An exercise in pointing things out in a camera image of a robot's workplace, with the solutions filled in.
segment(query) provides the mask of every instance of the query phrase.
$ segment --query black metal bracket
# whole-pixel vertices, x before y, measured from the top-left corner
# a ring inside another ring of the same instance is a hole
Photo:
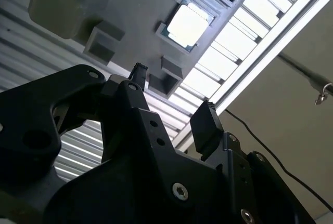
[[[47,224],[314,223],[271,165],[244,155],[212,103],[190,120],[201,161],[175,150],[149,111],[145,73],[137,65],[132,80],[105,82],[78,65],[1,93],[0,200],[8,204],[0,215]],[[86,119],[101,122],[103,163],[65,184],[53,168],[60,136]]]

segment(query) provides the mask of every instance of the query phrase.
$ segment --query screw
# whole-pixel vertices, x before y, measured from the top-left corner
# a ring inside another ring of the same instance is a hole
[[[246,224],[254,224],[254,218],[246,209],[242,209],[240,214]]]
[[[134,84],[129,84],[129,88],[132,90],[137,90],[137,87]]]
[[[258,159],[259,159],[260,161],[265,162],[265,159],[262,157],[261,154],[257,154],[256,156],[258,157]]]
[[[89,72],[89,75],[93,78],[98,78],[99,75],[96,72]]]
[[[233,136],[233,135],[229,135],[229,137],[230,137],[230,139],[231,139],[232,141],[237,142],[237,138],[236,138],[235,136]]]
[[[186,201],[188,199],[188,192],[184,185],[176,182],[172,186],[173,195],[181,201]]]

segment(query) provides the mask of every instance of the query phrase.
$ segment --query metal hook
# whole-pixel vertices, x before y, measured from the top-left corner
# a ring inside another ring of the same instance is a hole
[[[316,99],[316,101],[314,102],[314,104],[316,106],[318,106],[319,104],[321,104],[322,102],[324,102],[326,99],[327,99],[327,96],[328,96],[328,92],[326,91],[327,87],[330,86],[330,85],[333,85],[333,83],[328,83],[327,85],[324,86],[323,88],[323,92],[320,93],[318,95],[318,98]]]

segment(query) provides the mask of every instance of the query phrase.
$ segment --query black wire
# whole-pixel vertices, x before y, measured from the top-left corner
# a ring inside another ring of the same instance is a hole
[[[271,154],[271,156],[277,161],[277,163],[280,165],[280,167],[282,168],[282,170],[288,175],[290,176],[292,179],[294,179],[296,182],[298,182],[300,185],[302,185],[303,187],[305,187],[307,190],[309,190],[318,200],[321,201],[321,203],[323,203],[332,213],[333,213],[333,207],[330,206],[319,194],[317,194],[313,189],[311,189],[308,185],[306,185],[303,181],[301,181],[300,179],[298,179],[296,176],[294,176],[292,173],[290,173],[289,171],[287,171],[287,169],[285,168],[285,166],[282,164],[282,162],[279,160],[279,158],[277,158],[277,156],[250,130],[249,126],[242,120],[240,119],[238,116],[236,116],[234,113],[228,111],[227,109],[225,110],[230,116],[234,117],[236,120],[240,121],[246,128],[246,130],[251,134],[251,136],[258,142],[260,143],[260,145],[262,147],[265,148],[265,150],[268,151],[269,154]]]

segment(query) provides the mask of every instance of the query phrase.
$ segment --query gray wall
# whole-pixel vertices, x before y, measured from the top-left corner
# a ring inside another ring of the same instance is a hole
[[[284,52],[333,80],[333,2],[285,48]],[[284,165],[333,204],[333,98],[315,106],[317,92],[308,81],[275,59],[229,107],[281,158]],[[245,152],[266,152],[245,128],[226,113],[221,120]],[[316,218],[327,209],[277,167],[278,172]]]

